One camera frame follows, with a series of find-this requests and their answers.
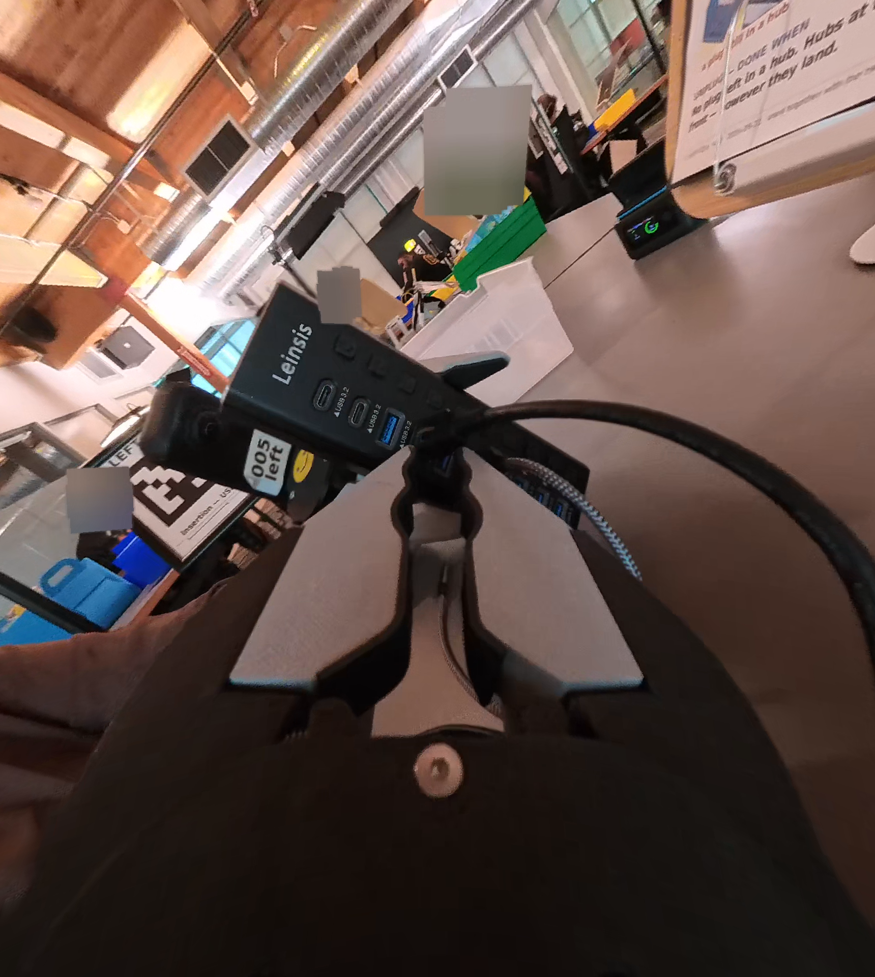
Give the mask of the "clear plastic bin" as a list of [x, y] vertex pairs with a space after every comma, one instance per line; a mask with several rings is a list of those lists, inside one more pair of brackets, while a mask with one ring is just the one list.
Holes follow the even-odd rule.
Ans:
[[574, 352], [530, 257], [480, 275], [401, 350], [419, 361], [506, 355], [508, 365], [469, 389], [493, 408], [518, 401]]

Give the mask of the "green plastic bin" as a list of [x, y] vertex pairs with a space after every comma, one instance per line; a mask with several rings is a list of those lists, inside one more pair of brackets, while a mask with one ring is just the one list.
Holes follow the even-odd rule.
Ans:
[[516, 262], [546, 233], [536, 202], [527, 195], [521, 205], [482, 220], [454, 265], [452, 277], [462, 292], [477, 288], [478, 279]]

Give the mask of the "printed instruction sheet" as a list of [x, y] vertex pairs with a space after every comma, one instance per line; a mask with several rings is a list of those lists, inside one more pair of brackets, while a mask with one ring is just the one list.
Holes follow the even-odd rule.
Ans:
[[875, 1], [688, 3], [673, 181], [875, 99]]

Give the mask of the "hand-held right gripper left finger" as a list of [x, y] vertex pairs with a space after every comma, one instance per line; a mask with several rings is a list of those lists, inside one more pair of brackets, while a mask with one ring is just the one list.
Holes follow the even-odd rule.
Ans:
[[229, 675], [249, 689], [395, 689], [410, 657], [411, 450], [308, 520]]

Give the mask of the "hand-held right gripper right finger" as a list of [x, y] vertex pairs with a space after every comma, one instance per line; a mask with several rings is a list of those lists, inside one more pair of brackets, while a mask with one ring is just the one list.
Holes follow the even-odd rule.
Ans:
[[464, 647], [480, 701], [639, 689], [643, 672], [570, 529], [474, 451], [460, 459]]

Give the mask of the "blue storage bin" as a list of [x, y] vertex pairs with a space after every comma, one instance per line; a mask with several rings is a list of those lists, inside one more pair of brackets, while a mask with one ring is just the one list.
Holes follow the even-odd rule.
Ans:
[[158, 583], [171, 569], [134, 531], [124, 535], [112, 547], [111, 554], [114, 568], [139, 589]]
[[48, 568], [40, 591], [70, 612], [109, 628], [141, 593], [140, 587], [90, 559], [65, 558]]

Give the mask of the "person's left forearm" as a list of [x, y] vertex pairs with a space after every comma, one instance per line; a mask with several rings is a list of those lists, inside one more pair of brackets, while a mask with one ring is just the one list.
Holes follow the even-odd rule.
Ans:
[[120, 629], [0, 647], [0, 909], [28, 885], [48, 822], [113, 718], [219, 592]]

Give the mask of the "black multiport usb hub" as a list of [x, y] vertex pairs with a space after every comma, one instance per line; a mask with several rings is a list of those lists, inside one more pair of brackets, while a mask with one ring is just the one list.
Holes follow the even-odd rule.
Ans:
[[316, 303], [276, 287], [230, 378], [223, 416], [328, 461], [369, 472], [414, 447], [421, 429], [485, 409], [350, 324], [324, 324]]

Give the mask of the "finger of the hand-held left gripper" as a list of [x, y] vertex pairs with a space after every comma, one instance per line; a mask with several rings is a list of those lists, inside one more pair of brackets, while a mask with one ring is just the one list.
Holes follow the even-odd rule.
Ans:
[[467, 353], [422, 360], [422, 366], [448, 387], [463, 392], [510, 364], [506, 353]]
[[293, 471], [286, 483], [285, 512], [300, 525], [331, 504], [350, 485], [369, 474], [366, 468], [332, 461], [312, 461], [304, 474]]

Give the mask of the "white air vent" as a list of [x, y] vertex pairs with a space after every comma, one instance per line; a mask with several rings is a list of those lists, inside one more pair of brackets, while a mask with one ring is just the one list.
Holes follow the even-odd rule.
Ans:
[[243, 126], [224, 116], [181, 173], [190, 189], [211, 202], [257, 149]]

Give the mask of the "black battery charger case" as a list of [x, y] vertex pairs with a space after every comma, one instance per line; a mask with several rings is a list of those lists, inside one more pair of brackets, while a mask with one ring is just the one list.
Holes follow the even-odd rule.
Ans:
[[666, 186], [618, 213], [615, 233], [627, 256], [637, 262], [707, 223], [684, 211]]

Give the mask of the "black hanging speaker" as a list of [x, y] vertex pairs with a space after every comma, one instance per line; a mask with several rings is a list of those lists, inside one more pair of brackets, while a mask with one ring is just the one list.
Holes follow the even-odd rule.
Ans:
[[327, 191], [313, 198], [308, 209], [278, 242], [279, 250], [303, 258], [331, 226], [345, 203], [346, 195], [338, 191]]

